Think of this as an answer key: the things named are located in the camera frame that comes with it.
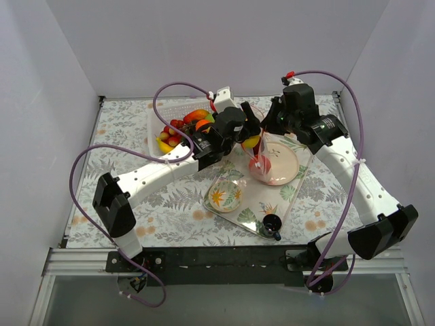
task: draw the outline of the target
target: wall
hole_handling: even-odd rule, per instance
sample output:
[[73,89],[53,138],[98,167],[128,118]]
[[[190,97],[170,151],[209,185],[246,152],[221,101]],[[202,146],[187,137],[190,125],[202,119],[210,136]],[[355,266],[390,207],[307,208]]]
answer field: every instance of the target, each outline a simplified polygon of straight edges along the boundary
[[26,325],[98,98],[44,0],[2,0],[0,21],[0,325]]
[[[276,94],[290,70],[347,77],[388,0],[47,2],[97,93],[138,97],[175,80]],[[340,88],[305,80],[319,94]]]
[[[369,167],[419,211],[402,248],[427,325],[435,325],[434,14],[430,0],[390,1],[349,77],[362,106]],[[343,102],[356,138],[347,93]]]

